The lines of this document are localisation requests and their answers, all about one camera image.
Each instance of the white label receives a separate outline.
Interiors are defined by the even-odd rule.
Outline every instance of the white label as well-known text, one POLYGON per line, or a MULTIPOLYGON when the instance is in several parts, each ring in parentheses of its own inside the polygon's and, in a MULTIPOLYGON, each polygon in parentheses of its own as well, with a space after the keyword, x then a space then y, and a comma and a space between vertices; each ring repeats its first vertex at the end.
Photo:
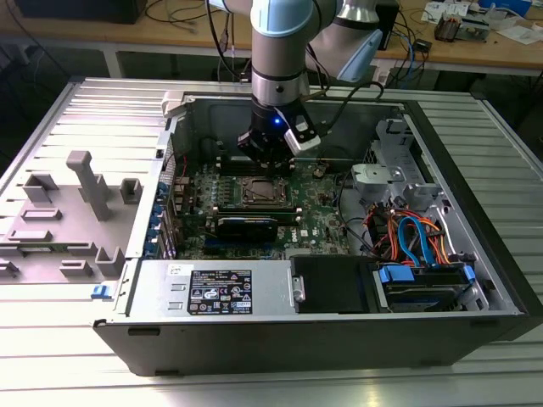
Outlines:
POLYGON ((20 248, 20 251, 25 252, 25 253, 33 253, 33 252, 49 253, 51 252, 51 249, 50 248, 20 248))
POLYGON ((232 308, 248 308, 250 306, 251 306, 250 301, 248 302, 238 301, 237 303, 232 303, 232 308))
POLYGON ((194 265, 168 265, 168 276, 190 276, 194 265))

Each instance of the slotted aluminum surface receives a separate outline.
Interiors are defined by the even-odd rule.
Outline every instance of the slotted aluminum surface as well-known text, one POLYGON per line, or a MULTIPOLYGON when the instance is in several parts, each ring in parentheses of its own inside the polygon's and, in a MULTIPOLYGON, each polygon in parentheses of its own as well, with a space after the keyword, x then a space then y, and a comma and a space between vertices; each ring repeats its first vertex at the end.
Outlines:
MULTIPOLYGON (((111 181, 115 182, 113 174, 126 171, 124 162, 119 166, 108 162, 124 154, 115 150, 126 149, 123 160, 145 160, 145 149, 152 147, 153 129, 162 126, 160 99, 164 92, 188 87, 201 92, 247 92, 247 88, 198 82, 87 80, 64 95, 66 103, 58 106, 64 113, 41 129, 48 132, 48 148, 38 151, 44 159, 55 160, 65 153, 61 149, 66 147, 64 142, 82 143, 73 133, 89 118, 93 123, 102 120, 105 125, 125 127, 118 129, 115 137, 100 131, 85 137, 84 142, 86 148, 96 148, 95 159, 103 160, 102 168, 112 169, 111 181)), ((338 90, 331 93, 345 95, 338 90)), ((361 91, 359 96, 372 98, 375 92, 361 91)), ((421 104, 532 287, 543 298, 540 164, 493 116, 491 108, 470 95, 390 91, 383 96, 383 100, 398 99, 421 104)), ((24 198, 16 189, 9 192, 24 198)), ((126 402, 160 406, 543 404, 542 327, 512 343, 484 346, 452 367, 189 378, 134 376, 88 325, 111 305, 92 302, 92 287, 0 286, 0 389, 18 390, 0 392, 2 405, 10 401, 17 405, 78 406, 126 402)), ((221 346, 219 337, 216 343, 221 346)))

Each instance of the table leg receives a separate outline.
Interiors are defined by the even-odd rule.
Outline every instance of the table leg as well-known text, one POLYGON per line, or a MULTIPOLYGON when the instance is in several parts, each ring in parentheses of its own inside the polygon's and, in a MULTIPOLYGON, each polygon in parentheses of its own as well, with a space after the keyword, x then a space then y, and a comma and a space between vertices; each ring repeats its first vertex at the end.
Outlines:
POLYGON ((395 59, 378 59, 373 73, 373 80, 385 86, 389 79, 390 70, 395 66, 395 59))
POLYGON ((125 73, 120 65, 117 51, 113 47, 105 47, 102 52, 104 53, 105 63, 108 65, 109 77, 124 78, 125 73))

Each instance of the wooden workbench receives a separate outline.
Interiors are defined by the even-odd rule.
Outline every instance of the wooden workbench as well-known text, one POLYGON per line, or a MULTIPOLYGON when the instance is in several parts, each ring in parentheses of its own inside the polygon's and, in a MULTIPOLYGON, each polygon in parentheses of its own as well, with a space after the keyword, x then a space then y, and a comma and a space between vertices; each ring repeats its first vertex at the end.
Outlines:
MULTIPOLYGON (((195 0, 169 0, 168 3, 170 9, 198 4, 195 0)), ((538 75, 543 69, 543 42, 526 46, 495 32, 491 32, 487 42, 483 43, 435 41, 435 25, 421 23, 422 11, 416 11, 418 8, 423 8, 425 3, 426 0, 403 0, 402 9, 407 24, 417 32, 417 37, 433 43, 426 69, 510 75, 538 75)), ((201 15, 204 11, 204 7, 201 7, 181 12, 176 17, 189 18, 201 15)), ((43 45, 102 51, 113 77, 122 76, 122 69, 116 58, 116 53, 121 51, 216 55, 205 17, 194 21, 192 27, 196 32, 190 33, 174 25, 153 21, 145 15, 135 25, 116 25, 90 21, 24 19, 20 16, 18 9, 15 12, 24 27, 43 45)), ((156 18, 165 19, 163 4, 152 8, 150 12, 156 18)), ((213 18, 216 29, 221 31, 224 25, 224 13, 215 13, 213 18)), ((543 21, 543 12, 530 10, 528 18, 539 18, 543 21)), ((251 43, 249 19, 236 16, 235 22, 236 49, 239 50, 237 55, 249 56, 251 43)), ((4 43, 32 44, 32 41, 14 23, 4 2, 0 2, 0 36, 2 37, 0 41, 4 43)), ((405 57, 406 51, 400 44, 400 38, 394 36, 389 48, 378 52, 374 64, 382 70, 389 70, 400 64, 405 57)))

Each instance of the warning label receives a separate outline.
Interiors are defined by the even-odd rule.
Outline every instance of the warning label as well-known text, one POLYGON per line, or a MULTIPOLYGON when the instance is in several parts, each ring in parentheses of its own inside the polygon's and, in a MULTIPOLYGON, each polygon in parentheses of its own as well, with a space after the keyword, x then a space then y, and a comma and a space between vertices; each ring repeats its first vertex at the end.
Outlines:
POLYGON ((190 315, 253 313, 251 270, 193 270, 190 277, 190 315))

